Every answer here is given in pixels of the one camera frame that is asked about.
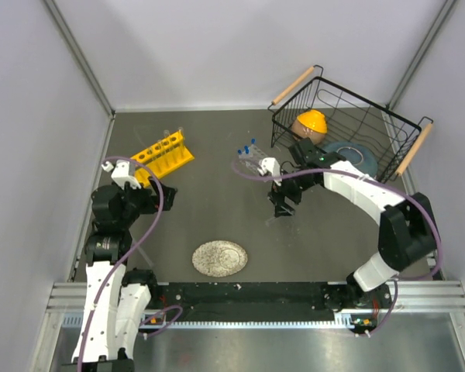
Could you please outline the short clear glass tube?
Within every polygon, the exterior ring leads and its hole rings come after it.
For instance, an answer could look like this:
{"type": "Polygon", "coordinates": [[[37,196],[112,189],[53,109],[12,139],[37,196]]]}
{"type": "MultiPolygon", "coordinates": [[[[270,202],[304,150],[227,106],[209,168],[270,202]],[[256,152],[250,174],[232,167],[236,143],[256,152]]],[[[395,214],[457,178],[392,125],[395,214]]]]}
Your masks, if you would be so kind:
{"type": "Polygon", "coordinates": [[[272,223],[275,222],[275,220],[276,220],[275,218],[270,218],[270,219],[268,219],[268,220],[265,221],[265,225],[266,225],[266,226],[270,226],[272,223]]]}

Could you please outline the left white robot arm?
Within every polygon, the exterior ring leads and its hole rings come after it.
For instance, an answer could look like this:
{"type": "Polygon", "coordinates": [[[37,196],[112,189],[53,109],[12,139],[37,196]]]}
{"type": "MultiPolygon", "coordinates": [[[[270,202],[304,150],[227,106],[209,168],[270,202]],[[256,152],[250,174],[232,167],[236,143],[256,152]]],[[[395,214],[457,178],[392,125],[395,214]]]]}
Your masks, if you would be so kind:
{"type": "Polygon", "coordinates": [[[133,371],[133,349],[146,308],[160,299],[151,270],[127,269],[141,215],[172,208],[177,193],[156,181],[151,187],[103,185],[91,194],[94,216],[86,244],[86,295],[81,332],[70,363],[62,371],[133,371]]]}

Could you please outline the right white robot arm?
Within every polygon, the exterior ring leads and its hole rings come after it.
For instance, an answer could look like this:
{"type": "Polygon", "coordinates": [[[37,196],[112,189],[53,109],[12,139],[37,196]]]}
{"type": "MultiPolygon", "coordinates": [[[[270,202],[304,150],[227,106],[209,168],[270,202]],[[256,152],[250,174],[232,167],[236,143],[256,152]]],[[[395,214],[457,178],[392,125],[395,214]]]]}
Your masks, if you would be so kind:
{"type": "Polygon", "coordinates": [[[304,191],[320,185],[366,212],[378,225],[377,252],[346,279],[346,297],[357,307],[374,298],[375,289],[437,250],[439,233],[430,202],[420,193],[401,195],[358,170],[343,155],[320,150],[310,139],[292,145],[291,173],[274,157],[257,169],[273,180],[268,194],[277,217],[295,213],[304,191]]]}

